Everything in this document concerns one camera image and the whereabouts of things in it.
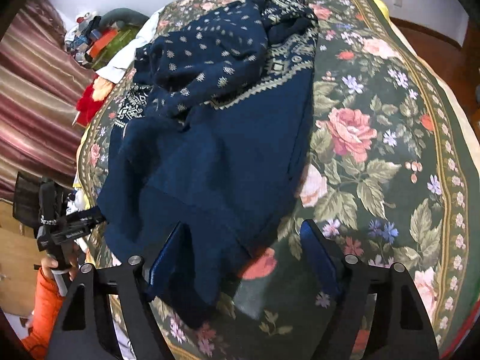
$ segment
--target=baseboard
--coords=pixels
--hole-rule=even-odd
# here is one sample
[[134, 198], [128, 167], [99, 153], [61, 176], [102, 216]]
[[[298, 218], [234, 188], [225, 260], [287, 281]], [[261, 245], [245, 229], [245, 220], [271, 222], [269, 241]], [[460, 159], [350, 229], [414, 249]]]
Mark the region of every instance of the baseboard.
[[416, 23], [412, 23], [411, 21], [398, 19], [397, 17], [390, 17], [390, 20], [392, 20], [392, 23], [397, 27], [410, 28], [411, 30], [425, 33], [429, 36], [433, 36], [434, 38], [440, 39], [445, 43], [451, 44], [453, 47], [457, 48], [458, 50], [462, 49], [462, 46], [460, 46], [460, 44], [455, 39], [449, 38], [448, 36], [443, 35], [442, 33], [439, 33], [435, 30], [432, 30], [431, 28], [424, 27]]

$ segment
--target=wooden floor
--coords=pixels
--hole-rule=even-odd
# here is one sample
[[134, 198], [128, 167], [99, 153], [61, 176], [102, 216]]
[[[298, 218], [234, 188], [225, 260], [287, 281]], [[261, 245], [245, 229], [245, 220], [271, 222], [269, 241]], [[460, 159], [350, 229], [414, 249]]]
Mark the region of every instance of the wooden floor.
[[473, 114], [479, 108], [475, 100], [475, 88], [480, 84], [480, 74], [478, 67], [472, 63], [471, 55], [425, 33], [399, 28], [417, 54], [452, 88], [466, 116], [472, 121]]

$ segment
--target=navy blue garment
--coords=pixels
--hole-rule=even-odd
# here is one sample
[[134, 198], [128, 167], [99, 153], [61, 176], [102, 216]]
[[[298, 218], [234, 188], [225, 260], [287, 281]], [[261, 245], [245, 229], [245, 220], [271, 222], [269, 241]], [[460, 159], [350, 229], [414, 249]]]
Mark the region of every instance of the navy blue garment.
[[155, 294], [190, 326], [294, 204], [316, 23], [306, 0], [242, 0], [137, 50], [98, 205], [121, 261], [183, 223], [157, 265], [166, 284]]

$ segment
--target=wall outlet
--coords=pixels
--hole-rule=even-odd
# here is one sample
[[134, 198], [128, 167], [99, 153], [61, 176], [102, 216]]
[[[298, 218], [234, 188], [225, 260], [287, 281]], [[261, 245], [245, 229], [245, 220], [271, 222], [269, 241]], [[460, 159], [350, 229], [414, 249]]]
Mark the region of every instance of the wall outlet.
[[396, 7], [401, 8], [402, 5], [403, 5], [403, 0], [393, 0], [393, 5], [395, 5]]

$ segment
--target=floral bedspread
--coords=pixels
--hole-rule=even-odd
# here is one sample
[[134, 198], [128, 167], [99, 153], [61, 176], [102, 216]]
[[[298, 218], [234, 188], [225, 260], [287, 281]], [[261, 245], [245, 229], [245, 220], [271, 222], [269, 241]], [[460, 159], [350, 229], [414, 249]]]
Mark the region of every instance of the floral bedspread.
[[[177, 0], [157, 35], [234, 0]], [[334, 303], [302, 256], [299, 225], [313, 218], [346, 254], [389, 267], [405, 264], [428, 311], [440, 350], [457, 334], [478, 295], [479, 177], [455, 114], [435, 78], [394, 35], [373, 0], [311, 0], [320, 35], [308, 164], [298, 204], [277, 241], [225, 278], [218, 314], [199, 330], [153, 302], [177, 359], [309, 359]], [[92, 127], [79, 176], [92, 204], [107, 176], [112, 119], [134, 69], [112, 91]], [[90, 260], [119, 264], [102, 239]], [[371, 325], [367, 305], [353, 348], [361, 356]], [[112, 311], [122, 323], [118, 299]]]

